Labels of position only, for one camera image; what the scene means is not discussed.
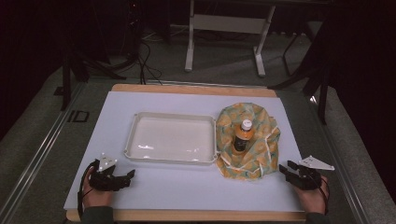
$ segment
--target gray carpet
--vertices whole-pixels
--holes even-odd
[[[206,39],[210,39],[211,34],[198,35],[202,37],[196,38],[193,70],[190,73],[184,72],[187,52],[185,35],[173,36],[170,45],[161,41],[158,36],[148,37],[146,42],[150,47],[150,55],[147,65],[151,68],[145,70],[148,82],[269,86],[288,78],[280,55],[289,43],[289,37],[270,35],[267,38],[262,54],[267,75],[262,78],[257,76],[252,56],[252,46],[258,42],[256,35],[250,35],[241,41],[208,41]],[[309,41],[300,36],[288,53],[291,70],[298,66],[308,47]],[[148,52],[149,50],[142,46],[143,58]],[[121,57],[112,57],[114,63],[121,60]],[[128,77],[122,82],[137,83],[139,72],[138,65],[121,71],[122,76]],[[29,161],[42,148],[43,143],[49,142],[46,136],[59,118],[68,118],[72,110],[89,111],[90,118],[86,123],[64,122],[57,138],[49,142],[48,156],[43,160],[38,174],[30,179],[31,186],[17,204],[15,214],[9,223],[61,223],[64,220],[63,206],[68,190],[90,141],[106,92],[111,90],[115,83],[120,81],[101,75],[92,75],[90,81],[83,85],[74,83],[74,90],[80,90],[79,95],[69,110],[60,112],[62,97],[54,96],[53,92],[56,87],[62,85],[61,70],[47,80],[41,92],[0,143],[0,202],[6,202]],[[302,101],[299,97],[303,85],[304,80],[288,87],[285,93],[280,93],[280,97],[285,107],[295,111],[288,114],[288,117],[291,126],[298,127],[298,130],[294,128],[293,132],[298,139],[297,143],[303,157],[315,152],[319,159],[325,161],[331,157],[326,148],[322,147],[325,140],[312,137],[318,136],[322,127],[312,130],[304,126],[304,122],[314,122],[316,118],[315,112],[306,111],[304,104],[307,104],[307,101]],[[395,204],[333,89],[329,90],[326,120],[328,125],[324,130],[334,140],[334,146],[344,162],[348,180],[356,190],[359,203],[368,217],[368,223],[395,223]],[[340,185],[336,173],[324,174],[331,181],[329,216],[332,223],[358,223],[349,208],[349,201],[344,196],[345,189]]]

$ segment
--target white table surface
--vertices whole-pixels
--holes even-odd
[[[280,172],[257,181],[232,180],[224,178],[215,163],[202,166],[138,162],[130,161],[123,154],[136,113],[207,115],[216,119],[222,108],[235,103],[263,106],[276,119],[281,131],[280,164],[301,159],[284,106],[278,98],[111,91],[64,209],[77,208],[81,176],[104,152],[118,160],[113,175],[126,175],[136,169],[131,186],[114,194],[112,206],[115,209],[302,211],[295,192]]]

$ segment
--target bottle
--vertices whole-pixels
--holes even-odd
[[[233,153],[242,154],[248,144],[248,141],[253,136],[251,130],[252,123],[249,119],[244,119],[241,125],[235,128],[235,139],[233,140]]]

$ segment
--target plastic tray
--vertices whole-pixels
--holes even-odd
[[[210,116],[135,114],[124,153],[135,161],[213,163],[217,157],[216,120]]]

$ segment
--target cloth bundle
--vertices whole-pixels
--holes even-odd
[[[244,119],[253,123],[253,137],[246,153],[234,155],[232,151],[235,127]],[[278,139],[280,130],[276,120],[267,111],[253,103],[239,103],[222,109],[216,122],[219,170],[227,178],[254,180],[277,169]]]

